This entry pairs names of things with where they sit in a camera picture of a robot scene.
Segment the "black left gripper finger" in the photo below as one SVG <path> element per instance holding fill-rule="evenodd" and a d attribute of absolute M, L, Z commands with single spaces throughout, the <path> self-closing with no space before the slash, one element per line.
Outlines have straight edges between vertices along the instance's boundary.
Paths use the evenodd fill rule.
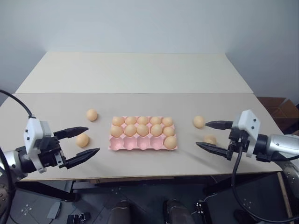
<path fill-rule="evenodd" d="M 89 129 L 88 127 L 82 127 L 82 126 L 72 127 L 72 128 L 67 128 L 64 130 L 54 132 L 53 135 L 58 140 L 61 140 L 64 138 L 72 138 L 74 136 L 78 136 L 78 135 L 82 134 L 83 132 L 87 131 L 88 129 Z"/>
<path fill-rule="evenodd" d="M 67 169 L 70 169 L 72 167 L 80 165 L 81 163 L 84 163 L 87 160 L 89 160 L 90 158 L 92 158 L 99 151 L 100 151 L 100 148 L 94 148 L 94 149 L 85 150 L 85 151 L 83 151 L 81 153 L 76 154 L 75 157 L 66 160 L 64 166 Z"/>

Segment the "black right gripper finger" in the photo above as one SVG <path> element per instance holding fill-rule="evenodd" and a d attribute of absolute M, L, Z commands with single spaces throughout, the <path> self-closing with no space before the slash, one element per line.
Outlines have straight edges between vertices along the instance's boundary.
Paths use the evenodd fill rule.
<path fill-rule="evenodd" d="M 229 159 L 227 149 L 206 142 L 196 142 L 195 144 L 209 153 L 216 154 L 226 159 Z"/>
<path fill-rule="evenodd" d="M 218 121 L 210 121 L 205 123 L 205 126 L 217 129 L 217 130 L 227 130 L 231 129 L 233 125 L 233 121 L 223 121 L 223 120 L 218 120 Z"/>

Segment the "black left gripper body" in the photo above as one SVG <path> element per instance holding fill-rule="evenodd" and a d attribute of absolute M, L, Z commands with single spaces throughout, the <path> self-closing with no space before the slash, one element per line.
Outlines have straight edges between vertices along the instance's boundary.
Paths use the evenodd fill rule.
<path fill-rule="evenodd" d="M 60 147 L 59 138 L 57 136 L 45 137 L 36 141 L 36 147 L 40 151 L 38 158 L 43 167 L 65 167 L 66 158 Z"/>

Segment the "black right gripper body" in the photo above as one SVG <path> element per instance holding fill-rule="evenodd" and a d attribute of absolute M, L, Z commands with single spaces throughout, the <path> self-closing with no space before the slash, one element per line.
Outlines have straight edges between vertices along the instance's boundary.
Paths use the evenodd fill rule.
<path fill-rule="evenodd" d="M 242 152 L 247 152 L 249 147 L 249 134 L 246 131 L 234 128 L 229 134 L 229 139 L 230 143 L 226 153 L 227 160 L 231 160 L 233 153 L 238 153 L 240 148 Z"/>

